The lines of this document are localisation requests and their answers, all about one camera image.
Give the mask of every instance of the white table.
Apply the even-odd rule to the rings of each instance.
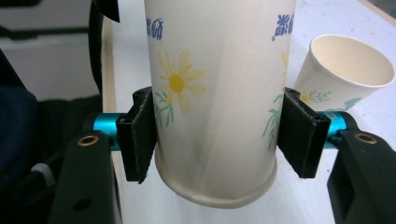
[[[119,0],[121,23],[107,22],[104,71],[106,110],[127,112],[132,93],[150,86],[149,55],[144,1]],[[396,65],[396,29],[357,0],[298,0],[290,45],[287,86],[292,87],[317,35],[339,34],[371,44]],[[364,131],[382,136],[396,148],[396,82],[377,91],[348,112]],[[121,204],[124,223],[334,223],[327,179],[337,150],[324,150],[315,179],[299,179],[277,151],[275,184],[258,201],[234,210],[190,203],[165,186],[154,162],[142,185],[125,181],[120,164]]]

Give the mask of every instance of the cup rim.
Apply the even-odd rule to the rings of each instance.
[[[356,81],[354,81],[354,80],[345,78],[345,77],[343,77],[343,76],[340,76],[340,75],[338,75],[338,74],[332,72],[332,71],[331,71],[330,69],[328,69],[324,64],[322,64],[322,63],[318,60],[317,57],[315,57],[314,51],[312,50],[312,45],[313,45],[314,41],[316,41],[316,40],[318,40],[318,39],[321,39],[321,38],[323,38],[323,37],[329,37],[329,36],[337,37],[337,38],[345,38],[345,39],[357,41],[358,43],[360,43],[360,44],[363,45],[364,47],[376,51],[379,55],[382,56],[382,58],[385,60],[385,63],[388,63],[388,64],[389,64],[389,66],[390,66],[390,68],[391,68],[391,70],[392,70],[392,74],[391,74],[391,75],[392,75],[392,78],[390,79],[390,81],[388,81],[387,83],[382,84],[382,85],[363,84],[363,83],[356,82]],[[315,37],[315,38],[313,38],[313,39],[311,40],[311,42],[310,42],[310,44],[309,44],[309,53],[312,54],[312,56],[314,56],[314,57],[312,57],[312,58],[313,58],[313,59],[314,59],[314,60],[315,60],[326,72],[327,72],[327,74],[328,74],[329,76],[339,78],[339,79],[345,81],[346,83],[351,84],[351,85],[354,85],[354,86],[363,87],[363,88],[370,88],[370,89],[380,89],[380,88],[383,88],[383,87],[386,87],[386,86],[390,85],[390,84],[395,80],[395,77],[396,77],[396,76],[395,76],[395,69],[394,69],[394,66],[393,66],[393,64],[391,63],[391,61],[389,60],[389,58],[388,58],[387,56],[385,56],[385,55],[384,55],[381,51],[379,51],[378,49],[374,48],[372,45],[370,45],[370,44],[368,44],[368,43],[365,43],[365,42],[363,42],[363,41],[361,41],[361,40],[359,40],[359,39],[357,39],[357,38],[354,38],[354,37],[350,37],[350,36],[346,36],[346,35],[319,35],[319,36],[317,36],[317,37]]]

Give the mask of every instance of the screw hole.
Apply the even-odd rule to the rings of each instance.
[[[91,206],[91,204],[92,200],[90,198],[80,199],[73,204],[73,211],[82,212],[84,210],[87,210]]]
[[[99,141],[99,137],[96,135],[89,135],[82,137],[78,140],[78,145],[81,147],[91,146]]]
[[[366,133],[356,133],[355,138],[357,138],[359,141],[367,144],[376,144],[377,140],[373,138],[371,135],[366,134]]]

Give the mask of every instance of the yellow flower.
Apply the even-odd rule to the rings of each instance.
[[[194,82],[204,77],[205,71],[192,69],[192,65],[189,63],[190,54],[187,51],[181,52],[177,64],[167,51],[164,56],[159,53],[157,58],[164,72],[160,78],[166,81],[161,85],[161,91],[166,92],[165,103],[172,106],[178,103],[183,114],[190,113],[192,106],[186,91],[197,96],[202,96],[206,92],[204,85]]]
[[[303,91],[301,93],[300,99],[306,104],[309,104],[311,102],[311,97],[309,96],[309,94],[306,91]]]

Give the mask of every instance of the paper cup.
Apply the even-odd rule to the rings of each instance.
[[[345,111],[394,79],[389,59],[350,37],[321,35],[310,44],[294,89],[316,111]]]
[[[235,208],[276,176],[276,138],[294,1],[146,0],[164,183]]]

